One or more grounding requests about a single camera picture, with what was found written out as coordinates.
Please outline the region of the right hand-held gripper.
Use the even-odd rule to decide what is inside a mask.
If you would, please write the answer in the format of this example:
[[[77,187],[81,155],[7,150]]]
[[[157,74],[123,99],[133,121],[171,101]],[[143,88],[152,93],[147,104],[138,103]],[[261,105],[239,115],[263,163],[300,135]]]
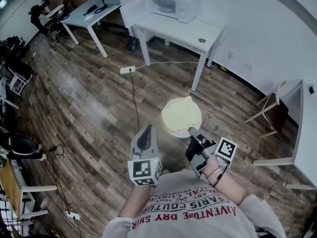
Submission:
[[[202,170],[207,166],[209,157],[218,157],[221,166],[228,167],[234,158],[237,144],[222,137],[219,143],[208,140],[202,132],[190,127],[188,132],[191,138],[185,156],[197,178],[202,175]]]

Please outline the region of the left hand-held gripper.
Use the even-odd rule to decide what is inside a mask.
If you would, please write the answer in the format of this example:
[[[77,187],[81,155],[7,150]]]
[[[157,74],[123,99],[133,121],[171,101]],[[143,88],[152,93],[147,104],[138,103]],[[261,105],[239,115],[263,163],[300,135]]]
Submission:
[[[129,157],[129,177],[136,186],[158,184],[162,172],[162,154],[158,153],[156,129],[151,124],[133,137]]]

